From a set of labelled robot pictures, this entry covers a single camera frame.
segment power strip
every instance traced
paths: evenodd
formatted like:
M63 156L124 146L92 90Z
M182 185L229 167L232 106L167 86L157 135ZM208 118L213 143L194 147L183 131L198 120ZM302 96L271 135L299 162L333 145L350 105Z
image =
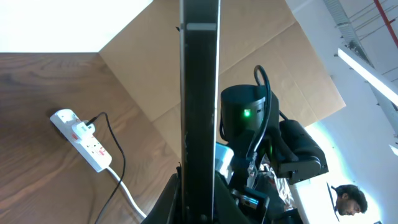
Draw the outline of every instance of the power strip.
M84 138L80 138L79 135L76 134L75 130L72 129L74 124L81 123L81 120L72 110L59 110L50 117L50 120L77 149L77 151L80 152L95 171L101 172L109 167L112 157L100 142L92 134L85 136ZM94 124L85 127L90 129L92 128L91 133L94 133Z

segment green led indicator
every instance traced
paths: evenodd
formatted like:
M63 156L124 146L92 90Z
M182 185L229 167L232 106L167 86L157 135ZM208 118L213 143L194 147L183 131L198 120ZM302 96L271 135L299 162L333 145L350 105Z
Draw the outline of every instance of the green led indicator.
M245 116L246 118L250 117L250 114L251 114L250 109L245 109L245 110L243 111L243 116Z

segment red pipe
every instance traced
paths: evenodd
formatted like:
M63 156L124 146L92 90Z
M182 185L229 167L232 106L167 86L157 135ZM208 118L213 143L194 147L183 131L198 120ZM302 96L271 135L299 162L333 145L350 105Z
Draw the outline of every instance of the red pipe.
M377 9L378 9L379 12L380 12L380 15L381 15L381 17L383 18L384 23L385 23L385 25L386 25L388 31L390 32L390 35L391 35L392 39L394 40L394 43L396 43L396 46L397 46L397 48L398 48L398 38L397 38L397 36L396 36L396 33L394 32L394 30L393 30L392 27L391 27L391 22L394 22L394 20L392 20L392 21L389 21L389 20L388 20L388 18L387 18L387 16L386 16L386 13L384 12L384 9L383 9L383 7L381 6L379 0L373 0L373 1L374 1L375 5L376 5Z

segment wooden table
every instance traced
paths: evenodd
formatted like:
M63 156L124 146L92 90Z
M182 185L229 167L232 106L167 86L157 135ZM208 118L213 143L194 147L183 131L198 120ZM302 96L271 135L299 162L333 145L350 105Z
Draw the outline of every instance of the wooden table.
M0 54L0 223L94 223L116 186L96 173L49 117L99 112L126 154L124 183L149 213L178 158L98 54ZM101 117L95 136L121 175L122 157ZM100 223L139 223L121 191Z

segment power socket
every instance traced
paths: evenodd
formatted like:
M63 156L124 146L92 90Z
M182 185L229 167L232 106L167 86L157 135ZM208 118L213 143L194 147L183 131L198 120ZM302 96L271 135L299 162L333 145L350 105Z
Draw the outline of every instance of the power socket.
M109 155L105 148L92 134L85 136L83 139L80 139L79 136L75 134L72 126L80 123L81 120L72 110L59 110L50 117L50 120L77 149L77 151L80 152L95 171L101 172L109 167L112 161L111 155Z

